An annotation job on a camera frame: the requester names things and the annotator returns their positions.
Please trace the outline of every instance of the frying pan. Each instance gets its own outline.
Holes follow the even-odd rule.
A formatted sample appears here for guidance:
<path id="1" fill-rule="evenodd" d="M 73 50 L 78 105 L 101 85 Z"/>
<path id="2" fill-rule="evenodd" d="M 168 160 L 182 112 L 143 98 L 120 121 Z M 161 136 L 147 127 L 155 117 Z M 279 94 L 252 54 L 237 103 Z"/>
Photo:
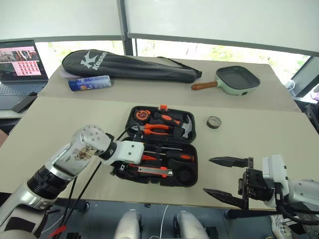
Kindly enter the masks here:
<path id="1" fill-rule="evenodd" d="M 195 91 L 210 87 L 220 87 L 230 95 L 243 96 L 260 85 L 260 80 L 242 66 L 229 66 L 216 71 L 216 81 L 198 83 L 191 86 Z"/>

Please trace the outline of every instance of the pliers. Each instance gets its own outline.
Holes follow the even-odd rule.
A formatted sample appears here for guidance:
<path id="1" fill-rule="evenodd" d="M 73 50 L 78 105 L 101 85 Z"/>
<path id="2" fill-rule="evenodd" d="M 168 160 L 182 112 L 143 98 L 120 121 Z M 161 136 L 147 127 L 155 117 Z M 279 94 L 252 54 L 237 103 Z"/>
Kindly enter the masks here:
<path id="1" fill-rule="evenodd" d="M 149 123 L 147 123 L 144 126 L 141 125 L 140 127 L 138 127 L 137 125 L 132 127 L 133 130 L 141 130 L 146 135 L 147 134 L 168 135 L 168 133 L 158 133 L 158 132 L 152 131 L 152 129 L 156 129 L 156 128 L 169 130 L 170 127 L 165 124 L 149 124 Z"/>

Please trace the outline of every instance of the open toolbox lid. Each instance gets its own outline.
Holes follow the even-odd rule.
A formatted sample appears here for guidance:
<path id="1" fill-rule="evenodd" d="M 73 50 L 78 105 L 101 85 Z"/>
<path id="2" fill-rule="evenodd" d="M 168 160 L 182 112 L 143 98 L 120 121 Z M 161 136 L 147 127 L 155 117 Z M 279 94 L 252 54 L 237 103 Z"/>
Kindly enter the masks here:
<path id="1" fill-rule="evenodd" d="M 145 123 L 143 121 L 137 120 L 134 116 L 138 111 L 149 111 L 151 113 L 150 118 Z M 152 115 L 156 113 L 158 115 L 157 119 L 153 118 Z M 183 126 L 173 126 L 169 125 L 167 122 L 164 122 L 163 119 L 160 119 L 160 115 L 170 115 L 173 119 L 180 120 Z M 125 128 L 128 128 L 131 125 L 139 124 L 141 126 L 145 124 L 166 124 L 169 125 L 172 129 L 172 132 L 167 136 L 165 135 L 155 135 L 155 134 L 144 134 L 141 131 L 138 132 L 134 129 L 128 130 L 128 135 L 133 136 L 137 133 L 141 134 L 141 138 L 144 142 L 169 142 L 169 143 L 181 143 L 181 144 L 190 144 L 196 138 L 196 130 L 195 130 L 195 118 L 194 115 L 187 111 L 180 111 L 175 109 L 169 109 L 166 105 L 161 105 L 159 108 L 150 107 L 150 106 L 135 106 L 132 108 L 128 121 L 126 123 Z M 185 135 L 185 131 L 188 130 L 187 138 L 183 137 Z"/>

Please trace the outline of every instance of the spray can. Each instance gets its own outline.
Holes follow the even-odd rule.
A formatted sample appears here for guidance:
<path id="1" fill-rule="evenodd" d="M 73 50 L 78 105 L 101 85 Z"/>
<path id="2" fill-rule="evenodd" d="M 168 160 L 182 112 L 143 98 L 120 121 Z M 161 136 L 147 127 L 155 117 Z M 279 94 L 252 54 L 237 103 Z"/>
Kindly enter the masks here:
<path id="1" fill-rule="evenodd" d="M 111 81 L 109 76 L 94 76 L 77 80 L 69 80 L 69 87 L 72 91 L 100 89 L 111 87 Z"/>

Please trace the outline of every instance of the toolbox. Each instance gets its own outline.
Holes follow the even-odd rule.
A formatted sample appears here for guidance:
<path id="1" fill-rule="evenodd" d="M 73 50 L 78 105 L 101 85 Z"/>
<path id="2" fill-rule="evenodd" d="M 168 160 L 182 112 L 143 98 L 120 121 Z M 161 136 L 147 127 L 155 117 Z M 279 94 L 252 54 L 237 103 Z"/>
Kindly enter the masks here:
<path id="1" fill-rule="evenodd" d="M 196 138 L 192 113 L 167 106 L 133 107 L 126 128 L 129 137 L 144 143 L 138 165 L 114 162 L 112 174 L 139 183 L 190 187 L 197 182 L 198 158 L 191 143 Z"/>

